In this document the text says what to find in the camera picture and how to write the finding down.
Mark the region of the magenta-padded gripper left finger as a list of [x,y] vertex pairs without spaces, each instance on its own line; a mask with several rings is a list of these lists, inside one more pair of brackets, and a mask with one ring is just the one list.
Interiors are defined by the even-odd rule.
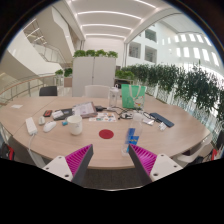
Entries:
[[81,186],[93,156],[93,145],[84,146],[67,156],[57,156],[43,170]]

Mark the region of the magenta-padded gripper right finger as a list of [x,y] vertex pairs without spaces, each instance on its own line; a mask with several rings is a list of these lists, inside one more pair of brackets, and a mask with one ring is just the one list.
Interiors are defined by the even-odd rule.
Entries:
[[130,144],[129,155],[143,185],[159,180],[182,169],[166,154],[154,154],[140,146]]

